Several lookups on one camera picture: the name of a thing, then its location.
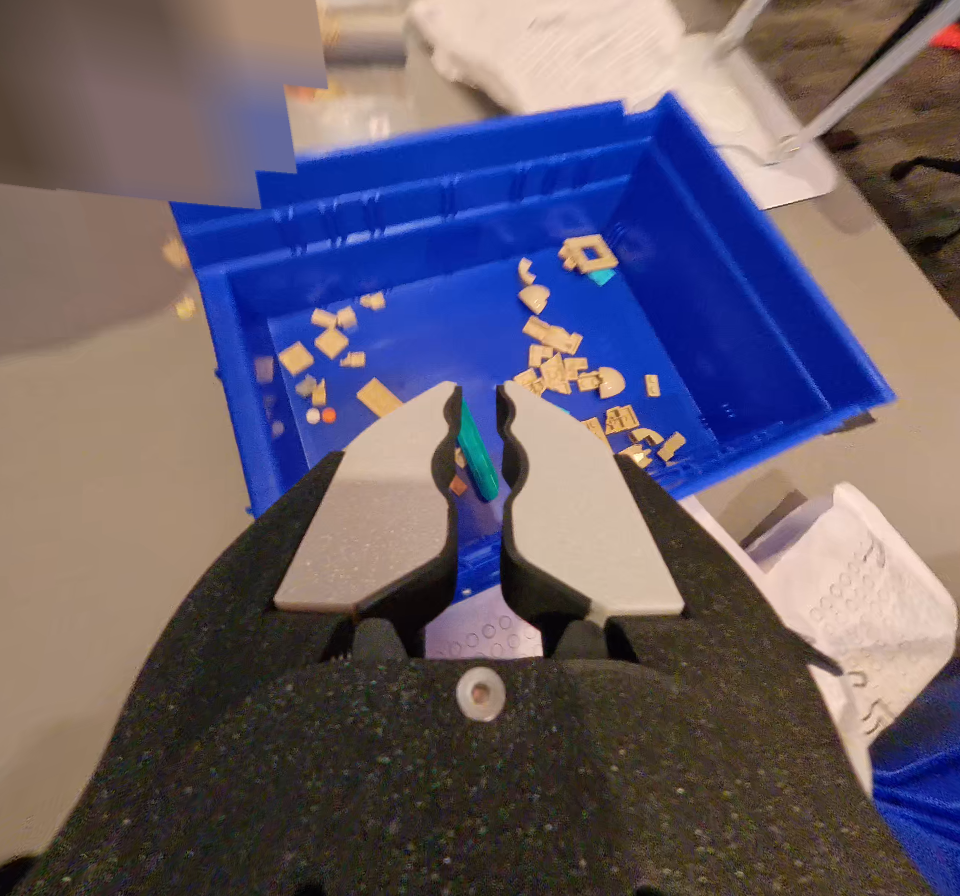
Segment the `grey desk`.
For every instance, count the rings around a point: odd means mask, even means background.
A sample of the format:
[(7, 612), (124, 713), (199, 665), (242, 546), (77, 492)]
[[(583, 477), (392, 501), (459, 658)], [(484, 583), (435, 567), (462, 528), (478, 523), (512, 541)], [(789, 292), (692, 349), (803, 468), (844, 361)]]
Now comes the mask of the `grey desk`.
[[(850, 482), (958, 597), (958, 60), (923, 53), (853, 116), (829, 195), (772, 217), (897, 393), (699, 496), (746, 544)], [(246, 528), (246, 485), (197, 295), (158, 201), (2, 191), (2, 861), (41, 852), (90, 779), (163, 627)]]

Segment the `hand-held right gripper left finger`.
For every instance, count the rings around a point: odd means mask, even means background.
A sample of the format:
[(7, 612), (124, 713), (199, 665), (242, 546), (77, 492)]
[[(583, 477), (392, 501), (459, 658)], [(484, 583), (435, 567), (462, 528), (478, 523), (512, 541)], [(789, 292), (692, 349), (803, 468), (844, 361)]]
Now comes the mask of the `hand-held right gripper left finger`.
[(462, 391), (441, 382), (372, 423), (342, 452), (273, 597), (291, 612), (365, 613), (393, 592), (451, 601), (457, 506), (450, 490)]

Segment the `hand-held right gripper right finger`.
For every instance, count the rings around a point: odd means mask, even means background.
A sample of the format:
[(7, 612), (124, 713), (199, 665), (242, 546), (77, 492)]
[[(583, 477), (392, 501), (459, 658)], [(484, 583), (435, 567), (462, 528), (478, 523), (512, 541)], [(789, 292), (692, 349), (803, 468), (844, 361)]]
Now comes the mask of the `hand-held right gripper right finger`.
[(497, 388), (501, 584), (524, 618), (668, 616), (684, 601), (611, 448), (518, 382)]

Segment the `pile of tan bricks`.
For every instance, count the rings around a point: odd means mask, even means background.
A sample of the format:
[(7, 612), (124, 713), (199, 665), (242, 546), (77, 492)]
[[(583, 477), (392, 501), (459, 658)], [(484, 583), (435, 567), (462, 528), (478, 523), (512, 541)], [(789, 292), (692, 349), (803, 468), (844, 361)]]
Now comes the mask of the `pile of tan bricks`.
[[(594, 270), (618, 267), (618, 257), (600, 234), (566, 239), (558, 254), (565, 271), (584, 277)], [(601, 399), (612, 399), (620, 395), (626, 388), (622, 373), (609, 366), (599, 366), (591, 370), (589, 359), (577, 355), (583, 336), (564, 327), (549, 324), (542, 317), (549, 301), (550, 290), (537, 283), (532, 262), (528, 258), (520, 259), (516, 273), (517, 279), (522, 283), (517, 298), (530, 314), (522, 327), (522, 333), (531, 340), (531, 345), (527, 367), (513, 380), (536, 396), (542, 396), (546, 392), (570, 395), (574, 389), (583, 393), (595, 393)], [(350, 340), (346, 331), (357, 326), (354, 306), (347, 305), (336, 312), (317, 308), (312, 312), (310, 322), (318, 330), (314, 347), (322, 357), (330, 362), (338, 362), (344, 369), (362, 369), (366, 366), (365, 351), (349, 350)], [(292, 376), (300, 376), (302, 379), (309, 374), (315, 377), (309, 371), (315, 362), (315, 356), (300, 341), (284, 348), (278, 355), (278, 361)], [(294, 391), (295, 396), (306, 403), (306, 410), (311, 407), (319, 410), (331, 407), (327, 379), (315, 378), (318, 386), (310, 398), (301, 398)], [(303, 413), (305, 422), (306, 410)], [(609, 409), (604, 422), (591, 418), (583, 424), (603, 441), (615, 434), (628, 434), (631, 445), (622, 451), (622, 455), (630, 458), (640, 468), (650, 466), (654, 457), (667, 466), (671, 465), (678, 451), (687, 443), (687, 439), (679, 432), (663, 437), (656, 430), (643, 428), (636, 412), (629, 405)]]

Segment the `white panel stand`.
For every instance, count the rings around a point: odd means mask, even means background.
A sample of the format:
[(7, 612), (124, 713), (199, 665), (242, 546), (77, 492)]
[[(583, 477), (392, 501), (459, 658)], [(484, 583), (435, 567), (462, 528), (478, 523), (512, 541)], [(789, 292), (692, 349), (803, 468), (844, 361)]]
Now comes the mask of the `white panel stand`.
[(673, 93), (754, 195), (771, 209), (824, 195), (834, 187), (806, 159), (824, 159), (818, 146), (839, 122), (902, 71), (942, 30), (958, 21), (959, 0), (923, 0), (900, 28), (815, 118), (800, 125), (743, 50), (749, 30), (774, 0), (744, 0), (720, 30), (690, 33), (666, 18), (642, 25), (640, 54), (630, 57), (637, 83), (630, 110)]

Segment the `blue storage bin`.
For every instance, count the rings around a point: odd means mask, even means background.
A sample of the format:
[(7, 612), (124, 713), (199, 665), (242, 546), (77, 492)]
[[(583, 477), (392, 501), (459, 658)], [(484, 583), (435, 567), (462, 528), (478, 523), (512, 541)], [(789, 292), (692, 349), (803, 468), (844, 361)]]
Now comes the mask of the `blue storage bin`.
[[(582, 335), (589, 367), (622, 373), (609, 401), (546, 401), (587, 420), (629, 405), (686, 438), (651, 475), (693, 495), (896, 398), (773, 221), (678, 100), (501, 118), (302, 159), (258, 173), (262, 206), (172, 202), (258, 517), (375, 420), (370, 380), (408, 401), (462, 388), (497, 469), (498, 385), (527, 367), (518, 263), (550, 290), (543, 319)], [(565, 271), (569, 238), (618, 258), (603, 287)], [(344, 369), (314, 347), (311, 314), (352, 305)], [(326, 378), (334, 424), (309, 426), (300, 341)]]
[(959, 660), (870, 747), (872, 796), (931, 890), (959, 893)]

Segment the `teal brick separator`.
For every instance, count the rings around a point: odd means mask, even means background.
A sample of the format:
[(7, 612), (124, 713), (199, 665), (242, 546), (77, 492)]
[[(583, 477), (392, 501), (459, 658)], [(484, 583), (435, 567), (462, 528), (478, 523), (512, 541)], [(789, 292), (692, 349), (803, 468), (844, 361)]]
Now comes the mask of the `teal brick separator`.
[(499, 472), (464, 398), (457, 439), (479, 498), (484, 503), (492, 503), (499, 495)]

